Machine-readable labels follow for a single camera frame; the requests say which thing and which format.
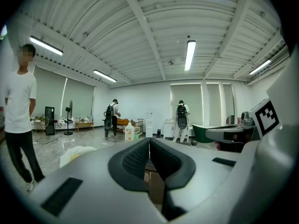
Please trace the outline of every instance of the table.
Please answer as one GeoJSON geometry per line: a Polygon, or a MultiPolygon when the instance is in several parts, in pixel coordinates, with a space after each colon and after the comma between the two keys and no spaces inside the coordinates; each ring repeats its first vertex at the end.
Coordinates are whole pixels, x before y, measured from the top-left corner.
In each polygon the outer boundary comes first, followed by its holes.
{"type": "Polygon", "coordinates": [[[79,132],[79,128],[89,126],[89,129],[91,129],[91,125],[93,126],[93,122],[92,121],[91,122],[89,122],[89,121],[86,121],[86,122],[75,122],[75,124],[76,124],[76,128],[75,129],[77,129],[78,132],[79,132]]]}

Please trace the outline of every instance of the window blind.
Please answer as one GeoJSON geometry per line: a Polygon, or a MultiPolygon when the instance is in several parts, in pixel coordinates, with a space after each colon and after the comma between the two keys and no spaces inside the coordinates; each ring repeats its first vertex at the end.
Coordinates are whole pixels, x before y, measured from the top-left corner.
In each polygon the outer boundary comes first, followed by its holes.
{"type": "Polygon", "coordinates": [[[221,126],[221,98],[218,84],[207,84],[210,105],[210,126],[221,126]]]}
{"type": "Polygon", "coordinates": [[[202,125],[202,97],[200,84],[171,85],[171,118],[176,119],[178,102],[188,105],[191,124],[202,125]]]}
{"type": "Polygon", "coordinates": [[[71,100],[73,102],[73,117],[85,118],[90,116],[93,105],[93,93],[94,86],[68,78],[64,90],[62,116],[67,116],[65,108],[70,106],[71,100]]]}
{"type": "Polygon", "coordinates": [[[45,107],[54,107],[54,119],[60,119],[61,99],[66,77],[36,67],[36,106],[34,116],[45,115],[45,107]]]}
{"type": "Polygon", "coordinates": [[[229,115],[235,115],[235,106],[234,106],[234,96],[233,89],[231,84],[224,84],[224,95],[225,95],[225,105],[226,105],[226,117],[229,115]]]}

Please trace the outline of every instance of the plastic container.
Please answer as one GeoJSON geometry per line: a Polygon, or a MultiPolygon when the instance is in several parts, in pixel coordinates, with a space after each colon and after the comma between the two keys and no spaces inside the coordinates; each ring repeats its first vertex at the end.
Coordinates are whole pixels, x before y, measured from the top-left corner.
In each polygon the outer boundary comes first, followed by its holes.
{"type": "Polygon", "coordinates": [[[134,140],[134,126],[131,122],[125,127],[125,142],[134,140]]]}

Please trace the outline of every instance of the standing fan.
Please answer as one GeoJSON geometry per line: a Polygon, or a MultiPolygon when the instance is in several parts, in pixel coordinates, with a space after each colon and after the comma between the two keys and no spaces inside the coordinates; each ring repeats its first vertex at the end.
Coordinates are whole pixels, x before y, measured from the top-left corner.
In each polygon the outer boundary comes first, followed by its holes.
{"type": "Polygon", "coordinates": [[[67,123],[67,131],[64,132],[64,135],[71,135],[73,134],[72,131],[69,131],[69,121],[71,121],[69,119],[69,114],[70,114],[70,117],[72,118],[72,110],[73,110],[73,101],[71,100],[70,101],[70,107],[66,107],[65,108],[65,111],[67,111],[67,119],[66,119],[66,123],[67,123]]]}

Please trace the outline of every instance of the ceiling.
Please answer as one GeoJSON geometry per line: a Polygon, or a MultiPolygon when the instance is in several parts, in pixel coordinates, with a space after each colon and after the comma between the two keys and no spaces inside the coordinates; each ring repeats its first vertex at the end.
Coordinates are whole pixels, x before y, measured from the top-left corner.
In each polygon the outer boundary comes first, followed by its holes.
{"type": "Polygon", "coordinates": [[[111,88],[193,78],[251,81],[253,67],[285,48],[268,0],[25,0],[13,20],[19,46],[33,35],[64,51],[36,46],[37,65],[62,66],[111,88]],[[184,71],[187,36],[197,45],[184,71]]]}

